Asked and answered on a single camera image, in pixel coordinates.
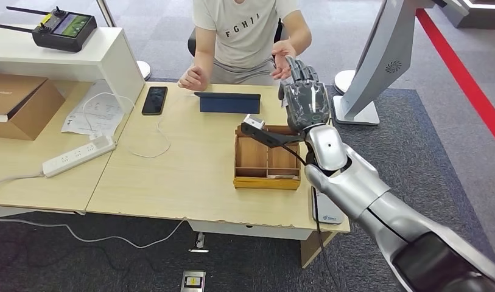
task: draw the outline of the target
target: robot finger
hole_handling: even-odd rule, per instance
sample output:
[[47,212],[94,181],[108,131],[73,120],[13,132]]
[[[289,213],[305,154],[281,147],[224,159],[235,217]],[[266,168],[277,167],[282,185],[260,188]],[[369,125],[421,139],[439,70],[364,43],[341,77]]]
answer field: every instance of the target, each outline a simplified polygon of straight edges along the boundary
[[292,74],[292,79],[294,80],[294,83],[301,81],[303,77],[301,76],[301,70],[299,65],[297,65],[296,63],[296,60],[288,55],[285,56],[285,59],[289,63],[290,73]]
[[312,76],[310,75],[310,72],[306,69],[306,65],[303,63],[301,60],[296,60],[297,65],[300,67],[301,71],[301,76],[303,77],[303,80],[312,80]]
[[317,75],[317,72],[315,71],[314,67],[312,66],[306,66],[306,70],[312,77],[311,79],[315,82],[319,82],[319,76]]

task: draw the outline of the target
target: robotic arm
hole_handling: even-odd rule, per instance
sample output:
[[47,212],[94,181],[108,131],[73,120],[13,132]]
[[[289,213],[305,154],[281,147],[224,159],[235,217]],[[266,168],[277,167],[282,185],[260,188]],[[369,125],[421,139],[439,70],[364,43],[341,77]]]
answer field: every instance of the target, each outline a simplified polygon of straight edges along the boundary
[[326,124],[328,95],[314,69],[291,57],[287,61],[293,83],[280,95],[288,102],[289,127],[298,135],[266,132],[264,122],[250,116],[242,132],[271,148],[305,141],[306,178],[372,236],[406,291],[495,292],[495,264],[390,193],[378,171]]

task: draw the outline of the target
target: white cable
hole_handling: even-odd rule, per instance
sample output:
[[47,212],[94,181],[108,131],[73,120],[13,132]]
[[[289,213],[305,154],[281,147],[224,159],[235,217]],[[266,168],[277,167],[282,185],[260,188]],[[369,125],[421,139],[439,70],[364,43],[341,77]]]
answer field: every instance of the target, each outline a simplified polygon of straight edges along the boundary
[[15,181],[16,179],[40,178],[42,176],[44,176],[43,172],[34,173],[32,175],[15,175],[0,179],[0,183],[3,183],[4,181]]
[[138,248],[138,249],[148,248],[149,246],[153,246],[153,245],[155,245],[157,243],[164,242],[165,240],[167,240],[168,238],[170,238],[175,233],[175,231],[179,228],[179,226],[181,226],[181,224],[183,224],[184,221],[186,221],[186,219],[182,219],[179,222],[179,224],[177,224],[177,226],[173,229],[173,231],[167,237],[165,237],[164,239],[157,240],[155,242],[149,243],[148,245],[139,246],[139,245],[136,245],[136,244],[132,243],[130,240],[128,240],[128,239],[126,239],[124,237],[115,236],[115,235],[114,236],[104,237],[104,238],[89,239],[89,240],[88,239],[82,239],[82,238],[78,237],[73,232],[73,230],[71,230],[71,228],[67,224],[40,224],[40,223],[34,223],[34,222],[30,222],[30,221],[26,221],[26,220],[21,220],[21,219],[0,219],[0,222],[24,223],[24,224],[34,225],[34,226],[39,226],[39,227],[66,227],[66,228],[68,228],[68,231],[71,233],[71,235],[73,235],[73,237],[75,237],[76,239],[80,240],[81,242],[85,242],[85,243],[101,242],[101,241],[108,240],[108,239],[111,239],[111,238],[116,238],[116,239],[121,239],[121,240],[127,242],[128,244],[134,246],[135,248]]
[[[96,98],[96,97],[98,97],[98,96],[101,96],[101,95],[103,95],[103,94],[109,94],[109,95],[111,95],[111,96],[120,97],[120,98],[122,98],[122,99],[125,99],[125,100],[127,100],[127,101],[128,101],[128,102],[129,102],[129,103],[133,106],[133,108],[134,108],[134,109],[136,109],[136,106],[135,106],[135,104],[133,103],[133,101],[132,101],[132,100],[130,100],[129,98],[125,97],[125,96],[119,96],[119,95],[117,95],[117,94],[110,93],[110,92],[101,92],[101,93],[99,93],[99,94],[95,95],[94,97],[92,97],[92,98],[88,99],[88,100],[84,103],[84,105],[82,106],[82,114],[84,115],[84,119],[86,119],[86,122],[87,122],[87,123],[88,123],[88,125],[90,126],[90,130],[91,130],[93,133],[95,133],[95,131],[93,130],[93,127],[91,126],[90,120],[88,120],[88,117],[87,117],[87,115],[86,115],[86,105],[88,104],[88,102],[92,101],[92,99],[94,99],[94,98]],[[158,130],[158,132],[160,132],[160,134],[163,136],[163,138],[164,138],[164,139],[167,141],[167,143],[168,143],[168,145],[167,145],[167,147],[166,147],[165,149],[163,149],[161,152],[159,152],[159,153],[158,153],[158,154],[156,154],[156,155],[144,155],[144,154],[139,154],[139,153],[136,153],[136,152],[132,151],[132,150],[131,150],[128,146],[125,146],[125,147],[127,148],[127,150],[128,150],[131,154],[136,155],[136,156],[139,156],[139,157],[143,157],[143,158],[156,158],[156,157],[158,157],[158,156],[163,155],[165,152],[167,152],[167,151],[170,149],[170,141],[169,141],[169,140],[168,140],[168,138],[165,136],[165,134],[163,134],[163,132],[161,131],[161,129],[160,129],[160,123],[161,123],[161,116],[160,116],[160,118],[158,119],[158,121],[157,121],[157,123],[156,123],[156,129]]]

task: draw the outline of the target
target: speaker grille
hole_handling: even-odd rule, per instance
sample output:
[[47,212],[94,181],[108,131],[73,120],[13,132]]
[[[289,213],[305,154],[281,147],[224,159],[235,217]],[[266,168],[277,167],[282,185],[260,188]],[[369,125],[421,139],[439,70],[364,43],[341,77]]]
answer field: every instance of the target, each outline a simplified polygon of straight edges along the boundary
[[401,62],[400,61],[392,61],[391,63],[387,64],[385,67],[385,71],[389,74],[396,73],[401,69]]

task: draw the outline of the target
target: man's right hand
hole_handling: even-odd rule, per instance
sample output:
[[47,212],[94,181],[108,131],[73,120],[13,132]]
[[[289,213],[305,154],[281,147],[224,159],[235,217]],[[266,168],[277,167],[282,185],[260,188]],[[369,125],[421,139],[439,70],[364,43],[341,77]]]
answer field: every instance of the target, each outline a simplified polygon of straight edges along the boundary
[[181,76],[177,82],[177,86],[192,91],[204,91],[208,87],[208,83],[209,80],[204,70],[199,66],[191,66]]

